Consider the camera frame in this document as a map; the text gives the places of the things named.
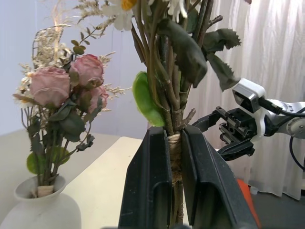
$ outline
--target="white curtain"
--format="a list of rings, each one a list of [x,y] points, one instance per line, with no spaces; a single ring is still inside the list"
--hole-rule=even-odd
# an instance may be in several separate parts
[[[253,0],[251,5],[243,0],[214,0],[211,17],[217,15],[223,15],[223,21],[209,30],[232,28],[242,41],[240,47],[216,53],[230,64],[236,76],[263,86],[268,98],[305,101],[302,0]],[[209,67],[198,88],[191,90],[185,113],[195,108],[195,121],[217,106],[226,110],[238,107],[232,91],[221,92],[218,79]],[[224,146],[217,126],[205,135],[215,148]],[[236,177],[259,191],[277,196],[286,193],[299,199],[302,170],[289,154],[289,136],[264,137],[254,147],[252,157],[243,156],[229,162]],[[296,139],[294,151],[302,164],[304,142]]]

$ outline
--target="white wall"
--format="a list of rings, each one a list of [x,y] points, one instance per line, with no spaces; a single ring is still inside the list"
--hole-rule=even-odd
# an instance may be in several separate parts
[[[19,107],[11,96],[23,77],[18,64],[31,63],[31,45],[35,33],[52,25],[48,17],[55,2],[0,0],[0,135],[22,128]],[[67,9],[77,4],[77,0],[66,2]],[[90,23],[97,25],[101,20],[93,18]],[[79,28],[67,28],[62,42],[70,44],[70,40],[79,39],[79,33]],[[111,26],[106,30],[105,36],[90,42],[87,53],[101,55],[116,52],[105,71],[106,83],[130,87],[136,74],[145,69],[136,54],[130,32],[117,31]],[[108,108],[112,111],[101,113],[96,118],[93,132],[143,138],[147,122],[137,111],[131,91],[120,99],[109,101]]]

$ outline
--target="flower bouquet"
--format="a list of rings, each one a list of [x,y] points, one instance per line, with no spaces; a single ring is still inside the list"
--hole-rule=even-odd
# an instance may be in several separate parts
[[[191,89],[207,73],[208,63],[222,90],[239,78],[215,53],[240,45],[231,29],[208,29],[221,21],[211,19],[213,0],[79,0],[75,7],[82,19],[106,16],[118,30],[132,32],[135,49],[146,72],[133,83],[139,111],[153,126],[163,126],[168,135],[173,181],[171,225],[183,221],[180,132],[190,122],[195,109],[184,115]]]
[[[66,24],[37,32],[33,42],[33,66],[22,65],[25,77],[14,94],[21,105],[21,121],[30,138],[31,153],[27,168],[37,175],[34,197],[53,193],[58,169],[71,155],[91,147],[94,136],[91,125],[106,109],[108,93],[118,97],[125,89],[104,84],[104,67],[109,55],[84,54],[89,38],[99,30],[103,35],[105,23],[80,33],[80,41],[72,40],[73,48],[61,43]],[[68,151],[68,144],[78,143]]]

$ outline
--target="gray floor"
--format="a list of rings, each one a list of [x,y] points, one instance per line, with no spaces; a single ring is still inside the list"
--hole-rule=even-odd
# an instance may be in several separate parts
[[[305,197],[296,201],[285,194],[252,195],[263,229],[305,229]]]

